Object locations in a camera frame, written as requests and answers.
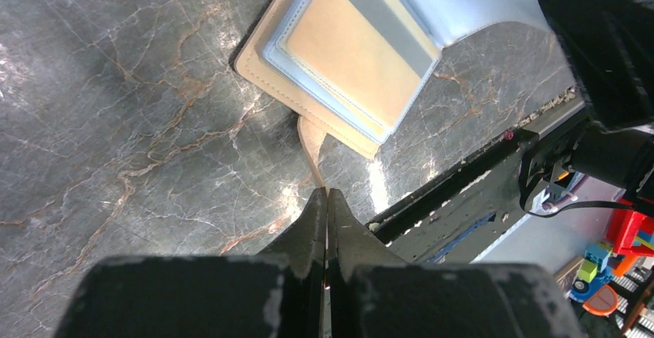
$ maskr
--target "black cable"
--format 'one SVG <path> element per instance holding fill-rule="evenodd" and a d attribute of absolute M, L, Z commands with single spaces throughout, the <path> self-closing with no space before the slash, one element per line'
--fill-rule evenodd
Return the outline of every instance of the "black cable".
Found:
<path fill-rule="evenodd" d="M 529 211 L 526 212 L 532 216 L 536 216 L 540 218 L 552 218 L 563 211 L 567 211 L 570 209 L 580 209 L 580 208 L 611 208 L 611 209 L 631 209 L 631 210 L 634 209 L 631 205 L 615 203 L 614 201 L 580 201 L 577 203 L 568 204 L 565 207 L 559 209 L 558 211 L 554 213 L 549 213 L 547 215 L 540 215 L 538 213 L 529 212 Z"/>

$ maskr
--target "orange toy part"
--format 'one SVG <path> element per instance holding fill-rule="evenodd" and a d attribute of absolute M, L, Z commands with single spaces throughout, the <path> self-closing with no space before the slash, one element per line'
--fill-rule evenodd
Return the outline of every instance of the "orange toy part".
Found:
<path fill-rule="evenodd" d="M 618 308 L 618 293 L 610 286 L 601 287 L 584 303 L 584 309 L 593 315 L 608 316 Z"/>
<path fill-rule="evenodd" d="M 636 262 L 639 256 L 637 255 L 626 255 L 625 258 L 622 259 L 618 267 L 613 269 L 613 274 L 615 274 L 615 277 L 617 278 L 622 278 L 627 271 L 631 269 L 633 264 Z"/>

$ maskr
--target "card holder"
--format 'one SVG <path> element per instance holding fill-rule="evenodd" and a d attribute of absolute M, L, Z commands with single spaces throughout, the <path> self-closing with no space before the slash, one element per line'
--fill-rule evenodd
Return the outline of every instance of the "card holder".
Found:
<path fill-rule="evenodd" d="M 357 153 L 374 157 L 379 149 L 378 141 L 354 128 L 264 60 L 264 47 L 292 1 L 271 2 L 234 62 L 237 73 Z"/>
<path fill-rule="evenodd" d="M 277 70 L 379 143 L 439 55 L 399 0 L 294 0 L 264 51 Z"/>

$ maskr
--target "green lego piece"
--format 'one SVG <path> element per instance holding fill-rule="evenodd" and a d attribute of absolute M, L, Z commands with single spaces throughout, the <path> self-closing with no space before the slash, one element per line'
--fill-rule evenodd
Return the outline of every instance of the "green lego piece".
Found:
<path fill-rule="evenodd" d="M 597 265 L 585 259 L 582 267 L 577 272 L 577 277 L 585 282 L 592 282 L 597 275 Z"/>

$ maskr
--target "marble countertop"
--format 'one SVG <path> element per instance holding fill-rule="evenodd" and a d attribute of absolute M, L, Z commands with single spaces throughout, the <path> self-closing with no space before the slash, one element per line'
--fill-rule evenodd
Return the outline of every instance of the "marble countertop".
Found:
<path fill-rule="evenodd" d="M 115 254 L 254 253 L 312 181 L 297 116 L 231 67 L 271 0 L 0 0 L 0 331 L 49 336 Z M 572 84 L 551 33 L 494 25 L 448 48 L 368 161 L 320 168 L 360 221 Z"/>

